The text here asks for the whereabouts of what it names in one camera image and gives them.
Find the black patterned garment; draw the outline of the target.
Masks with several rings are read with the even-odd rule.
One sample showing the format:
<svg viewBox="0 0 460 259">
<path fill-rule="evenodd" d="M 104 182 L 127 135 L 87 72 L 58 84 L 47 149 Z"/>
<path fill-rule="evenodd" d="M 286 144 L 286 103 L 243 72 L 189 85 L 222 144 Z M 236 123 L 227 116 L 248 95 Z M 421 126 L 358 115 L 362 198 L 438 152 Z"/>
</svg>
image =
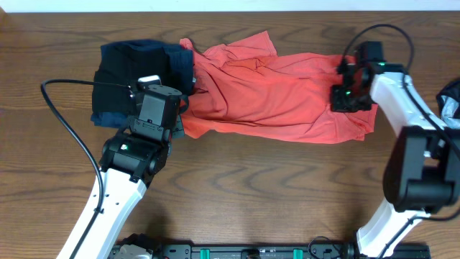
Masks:
<svg viewBox="0 0 460 259">
<path fill-rule="evenodd" d="M 441 119 L 452 129 L 460 128 L 459 79 L 448 83 L 436 96 Z"/>
</svg>

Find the red t-shirt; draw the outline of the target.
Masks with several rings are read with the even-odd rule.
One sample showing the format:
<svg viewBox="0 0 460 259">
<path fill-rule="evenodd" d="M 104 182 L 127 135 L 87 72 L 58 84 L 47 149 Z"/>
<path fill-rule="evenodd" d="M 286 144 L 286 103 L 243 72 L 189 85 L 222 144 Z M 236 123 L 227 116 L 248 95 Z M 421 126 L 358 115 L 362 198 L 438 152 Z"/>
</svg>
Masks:
<svg viewBox="0 0 460 259">
<path fill-rule="evenodd" d="M 333 112 L 331 87 L 341 83 L 340 55 L 279 56 L 268 32 L 198 52 L 191 40 L 194 92 L 182 115 L 186 135 L 215 130 L 287 142 L 336 144 L 374 131 L 377 106 Z"/>
</svg>

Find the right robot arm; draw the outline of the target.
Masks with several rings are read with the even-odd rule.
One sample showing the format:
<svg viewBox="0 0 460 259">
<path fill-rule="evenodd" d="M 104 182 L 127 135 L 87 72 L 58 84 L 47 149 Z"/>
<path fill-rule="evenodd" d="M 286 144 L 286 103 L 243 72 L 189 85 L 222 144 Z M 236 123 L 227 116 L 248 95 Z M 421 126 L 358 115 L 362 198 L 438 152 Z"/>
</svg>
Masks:
<svg viewBox="0 0 460 259">
<path fill-rule="evenodd" d="M 338 67 L 343 78 L 331 88 L 332 111 L 369 111 L 376 104 L 397 139 L 384 172 L 385 197 L 355 240 L 343 245 L 341 256 L 415 258 L 423 251 L 403 252 L 399 242 L 459 198 L 459 131 L 424 103 L 407 68 L 386 62 L 381 42 L 359 44 L 354 58 L 354 63 L 343 59 Z"/>
</svg>

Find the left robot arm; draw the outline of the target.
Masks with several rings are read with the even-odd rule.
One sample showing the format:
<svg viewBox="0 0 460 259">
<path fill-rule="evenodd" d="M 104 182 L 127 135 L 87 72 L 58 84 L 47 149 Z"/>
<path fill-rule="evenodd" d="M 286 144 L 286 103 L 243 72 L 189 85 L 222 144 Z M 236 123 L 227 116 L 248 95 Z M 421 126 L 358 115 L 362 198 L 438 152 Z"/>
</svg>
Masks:
<svg viewBox="0 0 460 259">
<path fill-rule="evenodd" d="M 59 258 L 107 258 L 130 213 L 166 164 L 188 97 L 175 88 L 140 83 L 132 101 L 135 113 L 104 144 L 101 178 Z"/>
</svg>

